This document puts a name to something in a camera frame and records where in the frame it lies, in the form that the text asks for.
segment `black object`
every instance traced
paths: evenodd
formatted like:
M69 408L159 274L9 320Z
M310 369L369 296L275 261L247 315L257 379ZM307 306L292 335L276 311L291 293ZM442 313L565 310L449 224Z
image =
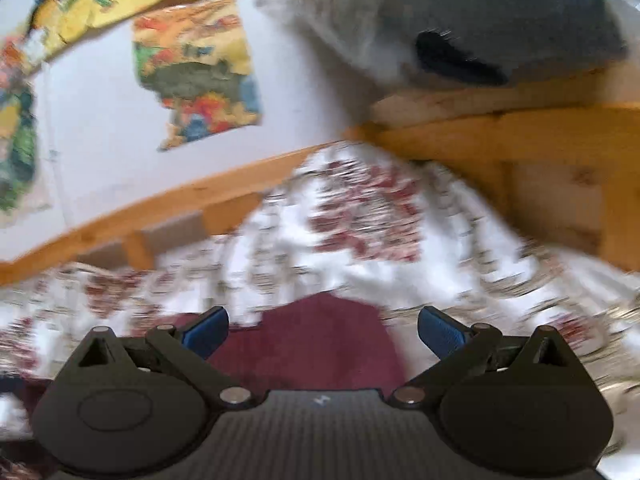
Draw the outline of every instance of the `black object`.
M221 307L145 338L94 328L34 414L60 463L52 479L602 478L612 415L553 327L504 337L425 307L418 333L442 360L386 402L376 390L255 399L203 360L227 329Z

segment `plastic bag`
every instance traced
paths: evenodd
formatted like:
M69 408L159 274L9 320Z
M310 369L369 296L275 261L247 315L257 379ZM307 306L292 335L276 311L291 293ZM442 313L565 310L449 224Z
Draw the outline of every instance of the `plastic bag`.
M347 62L388 88L501 86L596 68L623 59L640 30L640 0L291 5Z

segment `white wall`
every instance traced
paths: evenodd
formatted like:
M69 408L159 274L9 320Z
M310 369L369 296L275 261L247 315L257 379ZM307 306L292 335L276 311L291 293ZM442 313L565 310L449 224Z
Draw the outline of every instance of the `white wall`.
M15 13L18 4L26 15L30 0L0 0L0 12ZM367 119L379 97L370 82L255 0L238 5L262 102L259 125L158 152L170 112L136 81L130 20L81 41L35 75L41 147L59 153L55 164L43 162L54 206L0 232L0 260L191 180L338 139Z

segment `ribbed gray surface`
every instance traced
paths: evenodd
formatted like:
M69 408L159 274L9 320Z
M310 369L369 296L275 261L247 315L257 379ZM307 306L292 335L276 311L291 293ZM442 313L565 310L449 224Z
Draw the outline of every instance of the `ribbed gray surface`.
M74 477L57 474L52 480ZM426 416L376 391L271 392L220 417L202 446L150 480L508 480L464 460ZM564 480L602 480L595 471Z

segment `white logo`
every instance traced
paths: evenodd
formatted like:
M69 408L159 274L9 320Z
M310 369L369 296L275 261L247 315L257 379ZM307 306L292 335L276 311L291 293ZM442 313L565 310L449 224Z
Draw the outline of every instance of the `white logo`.
M328 403L331 400L331 397L327 397L326 395L323 395L322 397L316 397L314 399L314 402L318 405L318 406L324 406L326 403Z

